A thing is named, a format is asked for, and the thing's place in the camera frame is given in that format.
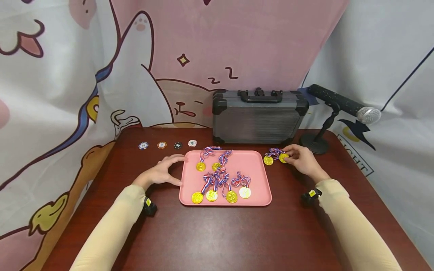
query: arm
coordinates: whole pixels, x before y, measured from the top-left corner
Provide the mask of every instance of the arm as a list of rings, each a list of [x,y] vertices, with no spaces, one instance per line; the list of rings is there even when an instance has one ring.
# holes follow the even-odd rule
[[[143,209],[145,191],[153,183],[168,182],[180,186],[181,181],[172,177],[168,168],[184,160],[184,155],[180,154],[165,157],[125,187],[87,238],[70,271],[111,270]]]
[[[125,187],[87,238],[70,270],[111,270],[143,209],[144,199],[142,187]]]
[[[322,192],[319,205],[329,215],[354,271],[401,271],[401,267],[372,224],[354,205],[349,194],[320,167],[312,152],[299,145],[283,149],[285,161],[308,175]]]
[[[402,270],[383,238],[338,181],[323,180],[316,188],[322,192],[319,205],[329,215],[354,271]]]

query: beige sleeve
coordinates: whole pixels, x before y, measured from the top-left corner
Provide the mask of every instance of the beige sleeve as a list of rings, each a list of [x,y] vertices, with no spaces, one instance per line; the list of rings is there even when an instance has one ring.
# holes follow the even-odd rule
[[[322,192],[319,205],[329,215],[354,271],[402,270],[383,238],[337,180],[324,180],[316,188]]]
[[[144,201],[143,188],[125,187],[87,238],[70,271],[110,271]]]

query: fabric curtain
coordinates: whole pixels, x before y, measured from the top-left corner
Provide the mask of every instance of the fabric curtain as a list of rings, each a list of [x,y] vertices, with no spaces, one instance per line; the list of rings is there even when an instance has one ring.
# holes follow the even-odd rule
[[[433,11],[422,0],[2,1],[2,270],[42,268],[124,129],[211,127],[217,89],[311,84],[382,110],[371,126],[342,112],[331,130],[434,266]],[[330,112],[312,99],[301,128]]]

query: black wrist device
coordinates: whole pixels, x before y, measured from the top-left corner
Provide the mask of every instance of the black wrist device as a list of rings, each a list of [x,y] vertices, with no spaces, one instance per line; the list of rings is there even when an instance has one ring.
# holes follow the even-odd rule
[[[157,212],[157,205],[153,203],[148,197],[145,197],[145,204],[142,210],[146,216],[154,216]]]
[[[312,204],[313,201],[315,199],[321,197],[321,195],[322,195],[322,192],[319,189],[314,188],[314,189],[310,190],[309,192],[302,194],[301,195],[301,200],[304,203]]]

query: right hand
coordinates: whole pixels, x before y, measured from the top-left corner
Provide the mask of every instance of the right hand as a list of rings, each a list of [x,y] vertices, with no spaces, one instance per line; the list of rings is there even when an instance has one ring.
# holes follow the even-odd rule
[[[312,178],[315,183],[330,179],[330,176],[321,168],[308,148],[292,144],[284,147],[283,151],[290,156],[284,158],[285,162],[293,165],[299,172]]]

